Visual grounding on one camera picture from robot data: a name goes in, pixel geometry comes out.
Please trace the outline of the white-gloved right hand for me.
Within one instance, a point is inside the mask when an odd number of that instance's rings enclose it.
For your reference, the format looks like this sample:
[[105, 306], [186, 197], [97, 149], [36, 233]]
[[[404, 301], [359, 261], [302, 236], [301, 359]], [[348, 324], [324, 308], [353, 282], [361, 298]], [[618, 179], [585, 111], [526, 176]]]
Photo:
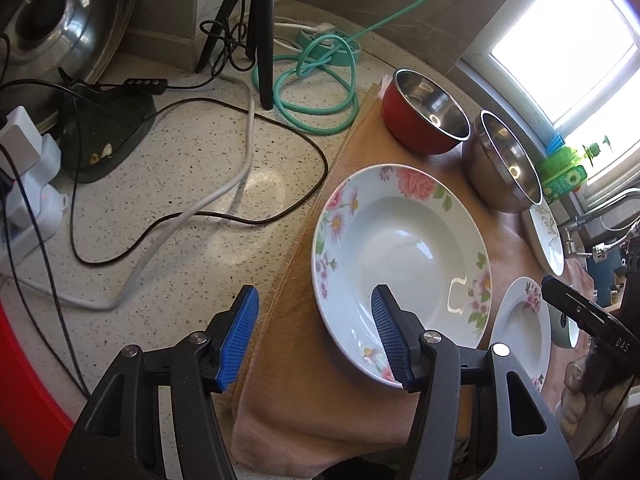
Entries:
[[625, 400], [625, 390], [632, 384], [632, 379], [626, 378], [598, 393], [588, 392], [585, 381], [589, 371], [589, 356], [567, 364], [561, 400], [554, 409], [563, 437], [570, 446], [578, 448], [586, 446], [602, 430], [604, 434], [611, 433], [620, 420], [614, 414], [616, 405]]

